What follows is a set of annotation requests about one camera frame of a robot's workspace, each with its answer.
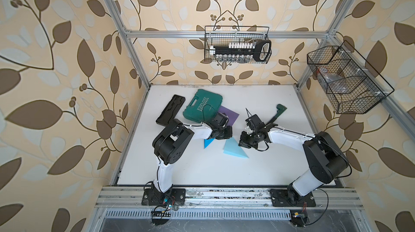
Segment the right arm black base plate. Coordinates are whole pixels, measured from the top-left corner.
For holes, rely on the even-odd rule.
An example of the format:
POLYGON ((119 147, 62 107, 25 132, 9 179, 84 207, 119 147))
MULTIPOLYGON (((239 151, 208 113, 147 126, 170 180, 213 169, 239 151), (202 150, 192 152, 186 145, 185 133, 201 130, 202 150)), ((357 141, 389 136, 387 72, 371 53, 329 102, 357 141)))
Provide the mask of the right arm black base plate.
POLYGON ((316 207, 312 193, 300 196, 296 191, 287 189, 269 190, 273 207, 316 207))

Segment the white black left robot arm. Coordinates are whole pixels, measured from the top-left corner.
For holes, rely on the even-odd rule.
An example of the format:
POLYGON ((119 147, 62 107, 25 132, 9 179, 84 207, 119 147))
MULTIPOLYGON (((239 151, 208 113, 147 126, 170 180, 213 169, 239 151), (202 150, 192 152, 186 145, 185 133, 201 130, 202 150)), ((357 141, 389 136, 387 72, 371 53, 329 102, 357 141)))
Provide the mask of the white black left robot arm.
POLYGON ((185 124, 172 119, 154 139, 152 146, 158 158, 153 188, 161 194, 172 188, 173 165, 180 159, 191 140, 227 140, 232 137, 229 118, 216 113, 213 119, 199 124, 185 124))

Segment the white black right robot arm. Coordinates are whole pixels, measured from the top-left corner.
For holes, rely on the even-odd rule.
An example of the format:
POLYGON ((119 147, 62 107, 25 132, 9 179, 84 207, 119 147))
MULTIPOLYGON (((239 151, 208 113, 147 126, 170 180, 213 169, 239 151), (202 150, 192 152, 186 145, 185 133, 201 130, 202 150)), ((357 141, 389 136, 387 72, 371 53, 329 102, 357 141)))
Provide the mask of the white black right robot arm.
POLYGON ((326 132, 307 134, 265 124, 257 115, 245 120, 239 146, 258 150, 258 144, 277 143, 305 153, 309 169, 287 187, 289 201, 298 201, 318 187, 331 183, 350 167, 350 163, 332 137, 326 132))

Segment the light blue square paper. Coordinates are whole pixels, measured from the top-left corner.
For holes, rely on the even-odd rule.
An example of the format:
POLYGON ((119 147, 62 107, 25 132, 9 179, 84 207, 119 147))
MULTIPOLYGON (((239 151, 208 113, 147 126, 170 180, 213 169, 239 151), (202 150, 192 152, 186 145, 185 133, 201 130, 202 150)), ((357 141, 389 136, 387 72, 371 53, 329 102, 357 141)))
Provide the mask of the light blue square paper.
POLYGON ((223 153, 227 154, 227 155, 239 157, 239 158, 242 158, 242 159, 248 159, 249 158, 248 155, 242 149, 242 147, 240 147, 238 145, 238 142, 236 141, 236 139, 233 138, 233 137, 226 140, 225 145, 224 145, 224 149, 223 149, 223 153))

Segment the purple square paper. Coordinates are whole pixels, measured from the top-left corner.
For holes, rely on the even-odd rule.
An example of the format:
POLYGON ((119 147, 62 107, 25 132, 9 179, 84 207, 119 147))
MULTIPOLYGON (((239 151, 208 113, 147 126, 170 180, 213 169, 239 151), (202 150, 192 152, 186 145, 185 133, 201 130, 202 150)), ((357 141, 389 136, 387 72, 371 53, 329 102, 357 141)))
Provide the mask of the purple square paper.
POLYGON ((236 120, 239 117, 238 113, 236 113, 235 111, 232 111, 232 110, 230 110, 230 109, 228 109, 224 106, 220 106, 218 111, 219 111, 219 113, 222 113, 222 114, 224 114, 228 117, 228 119, 229 119, 228 124, 227 124, 228 126, 233 126, 233 124, 236 122, 236 120))

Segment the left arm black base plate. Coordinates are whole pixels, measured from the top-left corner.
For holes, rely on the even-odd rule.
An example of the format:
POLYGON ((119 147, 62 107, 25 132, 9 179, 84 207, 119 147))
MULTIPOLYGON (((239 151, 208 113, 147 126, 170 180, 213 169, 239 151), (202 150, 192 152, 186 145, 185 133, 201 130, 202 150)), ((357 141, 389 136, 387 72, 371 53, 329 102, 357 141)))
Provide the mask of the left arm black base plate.
POLYGON ((171 188, 161 193, 155 188, 147 188, 144 190, 141 204, 142 206, 183 206, 185 200, 185 189, 171 188))

